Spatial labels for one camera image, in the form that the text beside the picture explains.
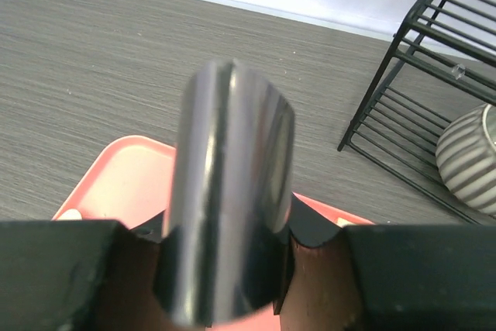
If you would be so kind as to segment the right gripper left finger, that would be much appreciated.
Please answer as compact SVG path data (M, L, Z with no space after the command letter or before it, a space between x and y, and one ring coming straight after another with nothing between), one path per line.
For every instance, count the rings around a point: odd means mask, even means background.
M1 224L3 330L163 330L158 247L119 222Z

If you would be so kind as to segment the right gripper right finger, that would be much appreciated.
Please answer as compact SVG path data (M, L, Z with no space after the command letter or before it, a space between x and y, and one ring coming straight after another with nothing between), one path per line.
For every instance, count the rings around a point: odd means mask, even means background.
M339 227L299 198L283 330L493 330L495 229Z

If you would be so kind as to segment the metal tongs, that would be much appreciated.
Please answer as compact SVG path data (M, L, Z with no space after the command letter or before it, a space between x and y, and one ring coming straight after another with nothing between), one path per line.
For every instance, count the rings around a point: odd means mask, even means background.
M260 73L211 60L188 82L155 293L170 320L212 326L281 293L295 112Z

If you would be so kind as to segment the white teardrop chocolate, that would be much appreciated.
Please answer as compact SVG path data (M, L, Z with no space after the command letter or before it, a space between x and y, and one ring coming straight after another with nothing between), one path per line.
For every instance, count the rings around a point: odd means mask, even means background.
M77 209L68 209L64 213L62 213L59 220L81 220L82 215Z

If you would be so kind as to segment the pink plastic tray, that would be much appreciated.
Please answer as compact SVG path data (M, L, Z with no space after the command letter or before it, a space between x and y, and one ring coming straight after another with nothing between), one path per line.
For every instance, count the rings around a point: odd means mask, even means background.
M173 147L145 136L110 143L55 213L77 209L82 219L115 219L135 228L155 215L167 229L205 220L222 231L244 233L264 225L246 191L228 194L227 205L207 207L215 191L211 161L183 161Z

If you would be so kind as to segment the striped ceramic cup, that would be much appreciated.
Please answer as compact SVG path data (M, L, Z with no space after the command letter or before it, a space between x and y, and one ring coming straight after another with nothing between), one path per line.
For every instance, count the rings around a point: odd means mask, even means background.
M437 141L443 184L469 208L495 217L495 107L479 105L452 121Z

